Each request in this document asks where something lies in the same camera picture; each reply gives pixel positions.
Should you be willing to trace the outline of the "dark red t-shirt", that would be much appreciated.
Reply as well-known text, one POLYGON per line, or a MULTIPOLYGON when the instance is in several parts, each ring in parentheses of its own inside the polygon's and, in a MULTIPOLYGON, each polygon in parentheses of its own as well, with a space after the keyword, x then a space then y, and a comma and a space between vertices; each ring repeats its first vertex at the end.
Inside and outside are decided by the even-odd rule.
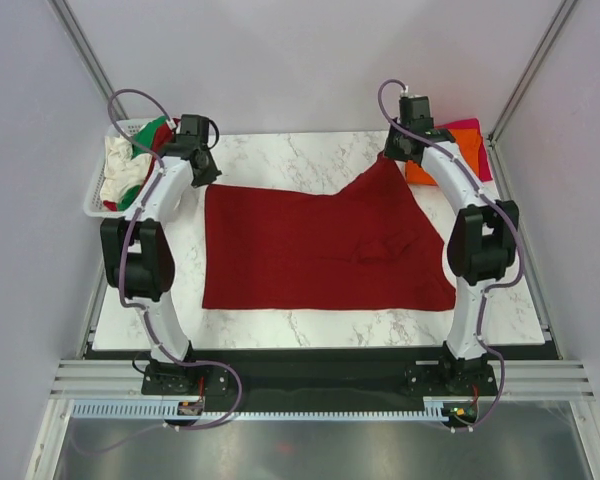
POLYGON ((202 305, 215 310, 453 309, 444 242, 392 160, 333 195, 212 185, 202 305))

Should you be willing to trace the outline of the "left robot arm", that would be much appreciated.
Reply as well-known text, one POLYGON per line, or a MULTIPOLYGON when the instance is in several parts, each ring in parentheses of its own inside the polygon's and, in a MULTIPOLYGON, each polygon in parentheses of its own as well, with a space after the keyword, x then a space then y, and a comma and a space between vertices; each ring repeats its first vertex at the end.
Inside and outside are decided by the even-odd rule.
POLYGON ((208 186, 221 175, 212 156, 218 139, 213 120, 183 115, 172 138, 152 153, 151 174, 133 203, 100 225, 107 282, 118 290, 121 305, 141 319, 152 359, 170 363, 164 379, 178 393, 195 389, 200 371, 191 363, 192 346, 172 300, 176 267, 164 225, 187 189, 208 186))

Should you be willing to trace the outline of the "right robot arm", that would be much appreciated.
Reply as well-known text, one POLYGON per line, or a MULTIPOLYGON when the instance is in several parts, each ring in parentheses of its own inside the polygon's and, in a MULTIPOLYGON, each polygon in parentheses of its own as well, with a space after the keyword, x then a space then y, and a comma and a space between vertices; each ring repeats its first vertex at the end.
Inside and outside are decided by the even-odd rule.
POLYGON ((426 96, 403 92, 399 116, 388 121, 384 155, 419 166, 435 181, 456 215, 447 241, 447 263, 456 277, 457 300, 445 341, 455 359, 443 363, 437 377, 445 391, 461 393, 474 381, 474 371, 466 361, 487 352, 482 326, 488 295, 494 288, 510 286, 500 280, 516 259, 519 209, 515 202, 487 192, 454 137, 434 127, 426 96))

